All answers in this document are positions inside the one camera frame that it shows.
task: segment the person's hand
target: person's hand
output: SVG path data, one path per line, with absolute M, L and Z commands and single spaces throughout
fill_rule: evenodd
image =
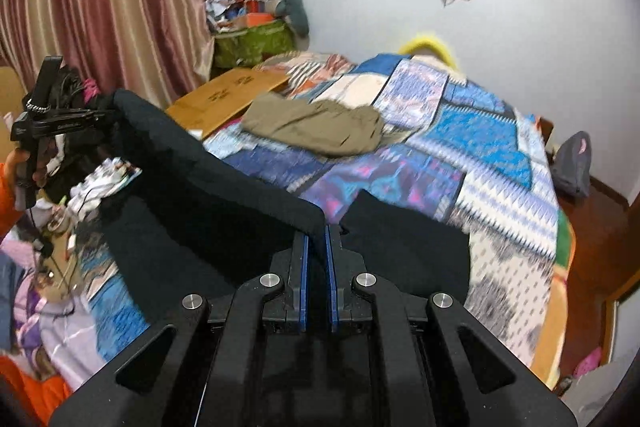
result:
M 40 144 L 40 149 L 43 149 L 44 144 Z M 56 141 L 53 139 L 47 139 L 46 141 L 46 149 L 42 151 L 38 158 L 38 165 L 36 166 L 36 171 L 33 173 L 33 181 L 36 182 L 38 187 L 44 187 L 47 182 L 47 163 L 49 163 L 50 159 L 53 158 L 58 153 L 56 147 Z M 4 172 L 3 177 L 6 183 L 11 188 L 12 192 L 15 188 L 15 176 L 16 169 L 20 163 L 24 163 L 29 159 L 29 152 L 23 149 L 14 149 L 7 156 L 6 161 L 4 162 Z

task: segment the gray bag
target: gray bag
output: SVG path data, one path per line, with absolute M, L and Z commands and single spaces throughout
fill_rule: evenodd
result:
M 591 179 L 591 138 L 585 131 L 574 134 L 564 142 L 554 164 L 551 166 L 551 178 L 554 187 L 568 195 L 587 198 Z

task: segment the wooden floor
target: wooden floor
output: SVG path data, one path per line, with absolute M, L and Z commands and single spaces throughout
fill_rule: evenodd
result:
M 567 294 L 569 320 L 560 360 L 561 376 L 602 345 L 604 299 L 640 268 L 640 223 L 629 222 L 619 203 L 591 187 L 579 204 L 560 198 L 577 239 Z

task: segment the metal bolt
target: metal bolt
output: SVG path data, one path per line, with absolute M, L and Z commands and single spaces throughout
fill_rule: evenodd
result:
M 373 286 L 376 283 L 376 280 L 377 279 L 375 275 L 366 272 L 361 273 L 356 277 L 356 283 L 358 283 L 360 286 L 364 286 L 365 288 L 367 286 Z
M 184 299 L 182 299 L 182 305 L 188 310 L 194 310 L 202 306 L 202 297 L 197 293 L 190 293 Z
M 260 277 L 260 284 L 267 288 L 272 288 L 280 282 L 280 277 L 275 273 L 266 273 Z
M 447 295 L 446 293 L 436 293 L 436 295 L 433 296 L 433 303 L 438 308 L 448 308 L 453 304 L 453 299 L 451 295 Z

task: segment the white wall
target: white wall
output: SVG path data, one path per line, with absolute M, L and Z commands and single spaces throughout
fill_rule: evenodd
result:
M 310 49 L 361 61 L 418 33 L 522 111 L 593 141 L 591 173 L 631 198 L 640 176 L 640 0 L 304 0 Z

